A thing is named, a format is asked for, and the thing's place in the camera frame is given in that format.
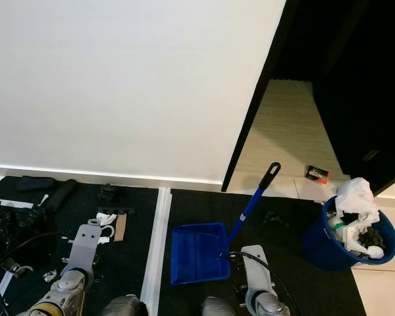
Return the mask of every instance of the white strip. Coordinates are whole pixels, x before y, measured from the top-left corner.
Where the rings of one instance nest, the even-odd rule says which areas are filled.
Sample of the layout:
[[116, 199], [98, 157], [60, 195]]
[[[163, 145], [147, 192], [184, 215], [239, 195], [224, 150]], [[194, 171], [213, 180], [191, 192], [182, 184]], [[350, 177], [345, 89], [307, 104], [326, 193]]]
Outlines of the white strip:
[[13, 274], [11, 274], [10, 272], [6, 271], [5, 276], [1, 279], [1, 282], [0, 282], [0, 294], [2, 296], [6, 292], [7, 286], [11, 282], [12, 277], [13, 277]]
[[219, 180], [206, 180], [206, 179], [195, 179], [195, 178], [175, 178], [175, 177], [171, 177], [171, 176], [144, 176], [144, 175], [140, 175], [140, 174], [124, 174], [124, 173], [111, 173], [111, 172], [99, 172], [99, 171], [37, 168], [37, 167], [14, 166], [14, 165], [0, 165], [0, 169], [44, 171], [44, 172], [56, 172], [56, 173], [69, 173], [69, 174], [85, 174], [85, 175], [90, 175], [90, 176], [108, 176], [108, 177], [115, 177], [115, 178], [133, 178], [133, 179], [173, 181], [173, 182], [192, 182], [192, 183], [204, 183], [204, 184], [216, 184], [216, 185], [223, 184], [223, 182], [219, 181]]
[[32, 203], [27, 203], [27, 202], [9, 201], [7, 199], [0, 199], [0, 202], [1, 202], [0, 203], [1, 206], [17, 207], [19, 209], [22, 209], [24, 207], [31, 209], [32, 206], [34, 205]]
[[158, 191], [157, 208], [153, 220], [151, 244], [147, 255], [144, 283], [140, 300], [147, 306], [149, 316], [157, 316], [159, 305], [159, 290], [161, 288], [161, 275], [169, 223], [171, 193], [169, 188], [160, 188]]

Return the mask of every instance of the black mat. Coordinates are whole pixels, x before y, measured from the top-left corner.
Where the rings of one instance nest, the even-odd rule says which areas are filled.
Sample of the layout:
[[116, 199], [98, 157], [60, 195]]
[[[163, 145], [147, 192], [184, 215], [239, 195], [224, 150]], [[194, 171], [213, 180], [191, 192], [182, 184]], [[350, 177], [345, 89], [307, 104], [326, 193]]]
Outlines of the black mat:
[[[172, 204], [165, 244], [159, 315], [200, 316], [200, 304], [207, 296], [224, 298], [237, 315], [250, 315], [233, 289], [242, 273], [232, 265], [232, 278], [225, 281], [170, 286], [171, 230], [182, 224], [224, 222], [232, 229], [249, 200], [248, 196], [172, 190]], [[263, 224], [267, 211], [280, 215], [290, 227], [280, 223]], [[365, 311], [350, 270], [325, 272], [308, 263], [300, 250], [300, 234], [320, 214], [321, 206], [312, 201], [263, 197], [230, 250], [260, 244], [268, 264], [297, 301], [303, 316], [363, 316]], [[276, 283], [279, 297], [297, 315]]]
[[[6, 177], [0, 182], [0, 198], [14, 201], [39, 203], [44, 194], [53, 190], [21, 193], [15, 190], [18, 178]], [[58, 231], [66, 232], [67, 236], [74, 239], [78, 227], [86, 224], [88, 219], [94, 218], [97, 206], [133, 207], [137, 215], [128, 216], [126, 231], [122, 242], [111, 242], [98, 245], [97, 254], [102, 259], [99, 267], [95, 269], [96, 275], [102, 275], [100, 283], [93, 284], [84, 307], [84, 315], [97, 315], [102, 308], [113, 298], [126, 294], [140, 296], [144, 279], [149, 243], [151, 240], [153, 219], [157, 203], [158, 191], [146, 188], [119, 187], [115, 202], [103, 203], [97, 198], [99, 185], [78, 184], [76, 191], [57, 213], [54, 224]], [[52, 240], [45, 240], [52, 245]], [[61, 257], [68, 257], [71, 245], [66, 242], [57, 242], [56, 249], [50, 249], [49, 258], [32, 258], [26, 255], [26, 261], [31, 259], [47, 261], [38, 267], [34, 273], [28, 273], [19, 280], [13, 279], [7, 288], [5, 299], [10, 303], [10, 310], [16, 315], [29, 309], [48, 290], [51, 284], [45, 283], [42, 274], [51, 269], [60, 270]]]

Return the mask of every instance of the black hose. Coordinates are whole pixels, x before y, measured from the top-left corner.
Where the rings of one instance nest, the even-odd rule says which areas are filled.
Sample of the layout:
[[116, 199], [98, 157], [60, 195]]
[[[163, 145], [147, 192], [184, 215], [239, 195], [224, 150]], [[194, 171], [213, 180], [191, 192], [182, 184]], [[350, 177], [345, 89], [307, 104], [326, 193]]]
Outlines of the black hose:
[[[25, 246], [26, 244], [29, 244], [30, 242], [40, 239], [42, 237], [47, 237], [47, 236], [54, 236], [54, 235], [63, 235], [61, 232], [46, 232], [45, 234], [40, 234], [37, 236], [34, 236], [26, 241], [24, 241], [23, 243], [17, 245], [16, 247], [14, 247], [12, 250], [9, 250], [7, 253], [4, 254], [4, 256], [0, 259], [0, 266], [3, 262], [5, 262], [5, 260], [10, 257], [14, 252], [16, 252], [17, 250], [19, 250], [20, 248], [22, 248], [23, 246]], [[6, 316], [11, 316], [10, 312], [7, 310], [7, 306], [5, 303], [5, 300], [3, 299], [1, 293], [0, 293], [0, 307], [1, 309], [4, 311], [4, 313], [6, 314]]]
[[278, 283], [281, 285], [282, 289], [284, 290], [285, 294], [288, 296], [288, 298], [290, 299], [290, 301], [293, 303], [295, 310], [297, 311], [299, 316], [302, 316], [302, 313], [300, 311], [300, 308], [298, 308], [298, 305], [296, 303], [296, 301], [294, 300], [294, 298], [292, 297], [292, 295], [289, 293], [289, 291], [287, 290], [287, 288], [285, 287], [285, 285], [282, 283], [281, 279], [279, 279], [277, 277], [277, 275], [275, 274], [275, 272], [272, 270], [272, 268], [270, 266], [268, 266], [268, 264], [262, 260], [260, 260], [258, 257], [256, 257], [255, 255], [251, 255], [250, 253], [247, 252], [242, 252], [242, 251], [232, 251], [229, 253], [229, 256], [231, 257], [232, 255], [241, 255], [242, 257], [247, 257], [250, 258], [256, 262], [258, 262], [259, 264], [261, 264], [262, 266], [264, 266], [275, 278], [275, 280], [278, 281]]

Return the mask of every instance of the blue bucket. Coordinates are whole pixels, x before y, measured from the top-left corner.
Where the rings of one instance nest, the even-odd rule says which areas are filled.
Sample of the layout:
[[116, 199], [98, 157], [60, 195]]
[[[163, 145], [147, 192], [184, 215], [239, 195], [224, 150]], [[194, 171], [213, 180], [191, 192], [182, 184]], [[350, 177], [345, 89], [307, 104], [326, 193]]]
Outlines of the blue bucket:
[[389, 219], [379, 211], [380, 221], [372, 225], [383, 238], [384, 257], [379, 260], [362, 259], [353, 255], [335, 238], [327, 222], [327, 211], [336, 196], [330, 198], [323, 206], [322, 215], [305, 231], [302, 247], [312, 264], [323, 270], [337, 271], [352, 267], [357, 262], [368, 265], [382, 265], [395, 256], [395, 230]]
[[223, 223], [191, 224], [174, 228], [171, 242], [171, 285], [229, 278], [230, 261], [225, 255], [220, 257], [226, 239]]

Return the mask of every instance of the baseboard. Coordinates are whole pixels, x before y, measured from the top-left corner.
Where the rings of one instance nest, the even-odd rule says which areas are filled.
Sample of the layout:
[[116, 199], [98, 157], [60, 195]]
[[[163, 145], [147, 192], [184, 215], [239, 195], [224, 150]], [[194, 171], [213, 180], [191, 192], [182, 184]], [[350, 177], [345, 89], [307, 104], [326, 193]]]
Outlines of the baseboard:
[[167, 176], [144, 176], [135, 174], [118, 174], [66, 169], [36, 168], [13, 165], [0, 165], [0, 176], [50, 176], [56, 180], [75, 179], [83, 183], [106, 184], [117, 186], [139, 186], [143, 188], [172, 188], [220, 192], [222, 181], [173, 178]]

